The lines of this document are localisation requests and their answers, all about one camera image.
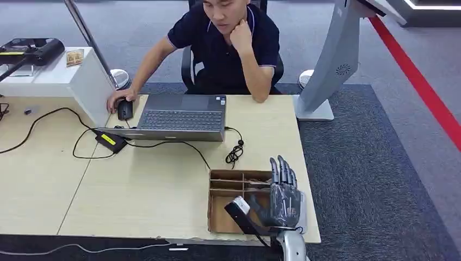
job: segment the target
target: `red line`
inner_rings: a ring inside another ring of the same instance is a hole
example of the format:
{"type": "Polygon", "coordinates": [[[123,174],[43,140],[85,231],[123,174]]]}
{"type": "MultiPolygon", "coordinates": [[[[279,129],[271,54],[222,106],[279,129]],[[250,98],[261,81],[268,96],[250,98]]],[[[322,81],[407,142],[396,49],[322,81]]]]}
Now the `red line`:
{"type": "Polygon", "coordinates": [[[437,119],[456,147],[458,147],[458,150],[461,151],[461,126],[456,118],[453,114],[451,114],[450,110],[448,110],[440,97],[435,93],[434,89],[432,89],[431,85],[427,82],[418,68],[416,68],[410,57],[407,56],[402,47],[390,34],[383,22],[377,16],[371,17],[370,22],[383,40],[384,44],[387,46],[397,64],[400,66],[400,69],[402,69],[416,92],[418,92],[422,101],[429,108],[432,115],[434,115],[435,119],[437,119]]]}

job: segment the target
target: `black cable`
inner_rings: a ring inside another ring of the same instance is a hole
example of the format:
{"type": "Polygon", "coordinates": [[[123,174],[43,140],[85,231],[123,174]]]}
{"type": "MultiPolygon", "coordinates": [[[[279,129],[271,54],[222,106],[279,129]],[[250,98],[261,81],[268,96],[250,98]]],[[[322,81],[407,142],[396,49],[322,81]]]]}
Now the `black cable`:
{"type": "Polygon", "coordinates": [[[300,234],[304,235],[304,228],[303,227],[301,227],[301,226],[296,227],[295,230],[298,230],[299,228],[301,229],[300,234]]]}
{"type": "Polygon", "coordinates": [[[3,119],[3,116],[7,113],[9,113],[10,111],[8,110],[8,108],[10,107],[10,104],[9,103],[0,103],[0,121],[3,119]]]}
{"type": "Polygon", "coordinates": [[[29,139],[29,136],[30,136],[30,134],[32,133],[32,129],[34,128],[35,124],[36,124],[38,121],[40,121],[41,119],[43,119],[44,117],[46,117],[46,116],[48,116],[48,115],[50,115],[50,114],[53,114],[53,113],[58,112],[58,111],[60,111],[60,110],[69,110],[69,111],[71,111],[72,113],[74,113],[74,114],[77,116],[78,121],[80,121],[80,123],[81,123],[83,126],[85,126],[87,129],[91,129],[92,131],[94,131],[92,128],[90,128],[90,126],[86,125],[86,124],[82,121],[82,118],[80,118],[80,115],[78,115],[78,113],[76,113],[75,111],[73,111],[73,110],[70,109],[70,108],[62,107],[62,108],[59,108],[59,109],[50,111],[49,113],[43,114],[42,116],[38,117],[34,122],[32,122],[32,125],[31,125],[31,127],[30,127],[30,129],[29,129],[29,132],[27,133],[27,136],[24,138],[23,141],[21,141],[21,143],[19,143],[18,145],[14,146],[14,147],[12,147],[12,148],[7,149],[7,150],[0,151],[0,154],[6,153],[6,152],[10,152],[10,151],[12,151],[12,150],[15,150],[15,149],[21,147],[21,146],[22,146],[24,143],[26,143],[26,141],[29,139]]]}
{"type": "Polygon", "coordinates": [[[239,158],[244,154],[244,139],[242,137],[242,134],[240,134],[240,131],[232,127],[224,127],[224,130],[226,131],[229,129],[236,131],[240,136],[240,140],[237,142],[238,145],[234,146],[232,151],[229,152],[229,154],[226,156],[226,163],[232,163],[232,169],[234,169],[235,162],[237,162],[237,160],[239,160],[239,158]]]}
{"type": "Polygon", "coordinates": [[[265,247],[270,248],[270,246],[261,238],[261,236],[258,233],[256,233],[255,236],[265,247]]]}
{"type": "Polygon", "coordinates": [[[78,144],[78,142],[80,141],[80,139],[83,137],[83,135],[84,135],[85,133],[87,133],[88,131],[92,131],[92,132],[94,132],[95,134],[97,134],[97,133],[96,133],[96,129],[91,128],[90,126],[86,125],[86,124],[82,121],[82,118],[80,117],[80,115],[78,115],[78,113],[76,113],[74,110],[72,110],[72,109],[70,109],[70,108],[67,108],[67,107],[62,107],[62,108],[59,108],[59,109],[56,109],[56,110],[52,110],[52,111],[50,111],[49,113],[43,114],[42,116],[38,117],[34,122],[32,122],[32,125],[30,126],[29,132],[27,133],[27,136],[24,138],[23,141],[21,141],[18,145],[14,146],[14,147],[12,147],[12,148],[9,148],[9,149],[4,150],[4,151],[0,151],[0,154],[6,153],[6,152],[10,152],[10,151],[12,151],[12,150],[15,150],[15,149],[21,147],[21,146],[22,146],[24,143],[26,143],[26,141],[29,139],[30,134],[32,133],[32,130],[34,129],[34,126],[35,126],[35,124],[36,124],[38,121],[40,121],[41,119],[43,119],[44,117],[46,117],[46,116],[48,116],[48,115],[50,115],[50,114],[53,114],[53,113],[58,112],[58,111],[60,111],[60,110],[69,110],[70,112],[74,113],[75,116],[77,116],[78,121],[79,121],[83,126],[86,127],[86,130],[80,135],[80,137],[78,137],[77,141],[75,142],[75,145],[74,145],[73,150],[72,150],[72,155],[73,155],[74,157],[76,157],[76,158],[78,158],[78,159],[105,159],[105,158],[112,157],[112,156],[114,155],[114,153],[113,153],[113,154],[111,154],[111,155],[109,155],[109,156],[94,157],[94,158],[92,158],[92,157],[80,157],[80,156],[75,155],[75,150],[76,150],[76,148],[77,148],[77,144],[78,144]]]}
{"type": "Polygon", "coordinates": [[[203,156],[202,152],[200,152],[200,151],[199,151],[196,147],[194,147],[192,144],[187,143],[187,142],[185,142],[185,141],[179,141],[179,140],[162,141],[162,142],[160,142],[160,143],[157,143],[157,144],[154,144],[154,145],[147,145],[147,146],[135,145],[135,144],[130,144],[129,142],[127,142],[128,145],[133,146],[133,147],[137,147],[137,148],[154,148],[154,147],[157,147],[157,146],[159,146],[159,145],[166,144],[166,143],[183,143],[183,144],[186,144],[186,145],[188,145],[189,147],[195,149],[195,151],[198,152],[198,154],[200,155],[200,157],[202,157],[203,162],[205,162],[205,164],[207,165],[208,169],[211,170],[210,165],[208,165],[208,162],[207,162],[207,160],[205,159],[205,157],[203,156]]]}

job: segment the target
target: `laptop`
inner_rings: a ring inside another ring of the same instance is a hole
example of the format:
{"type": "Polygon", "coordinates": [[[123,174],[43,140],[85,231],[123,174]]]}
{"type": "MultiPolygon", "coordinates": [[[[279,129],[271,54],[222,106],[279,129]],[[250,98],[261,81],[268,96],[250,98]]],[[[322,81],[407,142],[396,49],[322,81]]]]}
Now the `laptop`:
{"type": "Polygon", "coordinates": [[[149,95],[135,129],[101,128],[139,140],[224,141],[225,95],[149,95]]]}

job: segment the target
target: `grey carpet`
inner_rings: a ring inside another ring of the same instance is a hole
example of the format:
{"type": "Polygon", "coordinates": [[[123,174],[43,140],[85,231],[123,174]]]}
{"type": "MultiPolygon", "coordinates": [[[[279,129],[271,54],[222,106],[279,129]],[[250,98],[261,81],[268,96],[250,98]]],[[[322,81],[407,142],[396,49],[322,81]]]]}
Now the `grey carpet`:
{"type": "MultiPolygon", "coordinates": [[[[286,94],[299,91],[296,84],[277,87],[286,94]]],[[[185,87],[181,83],[149,83],[142,91],[182,93],[185,87]]],[[[371,86],[344,85],[330,102],[334,121],[299,123],[322,238],[321,244],[307,245],[311,260],[461,260],[371,86]]],[[[0,248],[9,251],[44,251],[68,243],[96,250],[154,241],[0,236],[0,248]]],[[[187,252],[152,248],[101,254],[67,248],[34,260],[276,258],[262,247],[191,246],[187,252]]]]}

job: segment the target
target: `cable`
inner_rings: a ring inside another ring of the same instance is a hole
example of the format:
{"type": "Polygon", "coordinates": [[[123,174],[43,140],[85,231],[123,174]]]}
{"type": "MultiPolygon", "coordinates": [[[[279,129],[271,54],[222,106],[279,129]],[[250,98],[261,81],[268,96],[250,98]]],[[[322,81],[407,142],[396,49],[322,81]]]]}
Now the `cable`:
{"type": "Polygon", "coordinates": [[[26,141],[29,139],[30,137],[30,134],[32,133],[32,130],[34,129],[34,126],[35,124],[40,121],[41,119],[43,119],[44,117],[50,115],[50,114],[53,114],[53,113],[56,113],[60,110],[69,110],[70,112],[74,113],[77,118],[78,118],[78,121],[86,127],[86,130],[80,135],[80,137],[78,137],[77,141],[75,142],[74,144],[74,147],[73,147],[73,150],[72,150],[72,155],[78,159],[105,159],[105,158],[109,158],[109,157],[112,157],[114,155],[114,153],[112,153],[111,155],[108,155],[108,156],[104,156],[104,157],[80,157],[80,156],[77,156],[75,155],[75,150],[77,149],[77,144],[78,142],[80,141],[80,139],[83,137],[83,135],[85,135],[85,133],[87,133],[88,131],[92,131],[94,132],[96,135],[97,135],[97,131],[95,128],[91,128],[90,126],[86,125],[83,121],[82,121],[82,118],[80,117],[80,115],[78,115],[78,113],[76,113],[74,110],[70,109],[70,108],[67,108],[67,107],[62,107],[62,108],[59,108],[59,109],[56,109],[56,110],[52,110],[50,111],[49,113],[47,114],[43,114],[42,116],[38,117],[34,122],[32,122],[32,125],[30,126],[30,129],[29,129],[29,132],[27,133],[26,137],[24,138],[23,141],[21,141],[18,145],[12,147],[12,148],[9,148],[7,150],[4,150],[4,151],[0,151],[0,154],[2,153],[7,153],[7,152],[10,152],[10,151],[13,151],[19,147],[21,147],[24,143],[26,143],[26,141]]]}
{"type": "Polygon", "coordinates": [[[299,228],[301,229],[300,234],[304,235],[304,228],[303,227],[301,227],[301,226],[296,227],[295,230],[298,230],[299,228]]]}
{"type": "Polygon", "coordinates": [[[234,148],[229,152],[229,154],[226,156],[226,163],[232,163],[232,169],[235,167],[235,162],[239,160],[239,158],[244,154],[244,139],[242,137],[242,134],[240,134],[240,131],[232,128],[232,127],[224,127],[224,130],[233,130],[236,131],[239,136],[240,140],[238,141],[238,145],[234,146],[234,148]]]}
{"type": "Polygon", "coordinates": [[[94,129],[90,128],[90,126],[86,125],[86,124],[82,121],[82,118],[80,118],[80,115],[78,115],[78,113],[76,113],[74,110],[72,110],[72,109],[70,109],[70,108],[62,107],[62,108],[59,108],[59,109],[50,111],[49,113],[43,114],[42,116],[38,117],[34,122],[32,122],[32,125],[30,126],[29,132],[27,133],[27,136],[24,138],[23,141],[21,141],[18,145],[14,146],[14,147],[12,147],[12,148],[9,148],[9,149],[4,150],[4,151],[0,151],[0,154],[6,153],[6,152],[10,152],[10,151],[12,151],[12,150],[15,150],[15,149],[21,147],[21,146],[22,146],[24,143],[26,143],[26,141],[29,139],[29,136],[30,136],[30,134],[32,133],[32,129],[34,128],[35,124],[36,124],[38,121],[40,121],[41,119],[43,119],[44,117],[46,117],[46,116],[48,116],[48,115],[50,115],[50,114],[53,114],[53,113],[58,112],[58,111],[60,111],[60,110],[69,110],[69,111],[71,111],[72,113],[74,113],[74,114],[77,116],[78,121],[80,121],[80,123],[81,123],[83,126],[85,126],[87,129],[90,129],[90,130],[92,130],[92,131],[94,132],[94,129]]]}
{"type": "Polygon", "coordinates": [[[270,246],[261,238],[261,236],[258,233],[255,234],[255,236],[265,247],[270,248],[270,246]]]}
{"type": "Polygon", "coordinates": [[[0,121],[3,119],[3,116],[7,113],[9,113],[10,111],[8,110],[8,108],[10,107],[10,104],[9,103],[0,103],[0,121]]]}
{"type": "Polygon", "coordinates": [[[90,253],[90,254],[97,254],[97,253],[102,253],[102,252],[106,252],[106,251],[113,251],[113,250],[144,250],[144,249],[147,249],[147,248],[151,248],[151,247],[156,247],[156,246],[170,246],[172,245],[171,243],[169,244],[163,244],[163,245],[147,245],[147,246],[143,246],[143,247],[114,247],[114,248],[105,248],[105,249],[102,249],[102,250],[97,250],[97,251],[93,251],[93,250],[88,250],[82,246],[80,246],[79,244],[68,244],[68,245],[64,245],[64,246],[60,246],[60,247],[57,247],[53,250],[50,250],[48,252],[43,252],[43,253],[16,253],[16,252],[7,252],[7,251],[2,251],[0,250],[0,254],[7,254],[9,256],[45,256],[47,254],[51,254],[57,250],[60,250],[61,248],[65,248],[65,247],[69,247],[69,246],[76,246],[78,247],[79,249],[87,252],[87,253],[90,253]]]}
{"type": "Polygon", "coordinates": [[[166,144],[166,143],[183,143],[183,144],[186,144],[186,145],[188,145],[189,147],[195,149],[195,151],[198,152],[198,154],[200,155],[200,157],[202,157],[203,162],[205,162],[205,164],[207,165],[207,168],[208,168],[209,170],[211,170],[210,165],[208,165],[208,162],[207,162],[207,160],[205,159],[205,157],[203,156],[202,152],[200,152],[196,147],[194,147],[193,145],[191,145],[190,143],[187,143],[187,142],[185,142],[185,141],[179,141],[179,140],[162,141],[162,142],[160,142],[160,143],[157,143],[157,144],[154,144],[154,145],[148,145],[148,146],[135,145],[135,144],[130,144],[129,142],[127,142],[127,144],[128,144],[129,146],[137,147],[137,148],[154,148],[154,147],[157,147],[157,146],[159,146],[159,145],[166,144]]]}

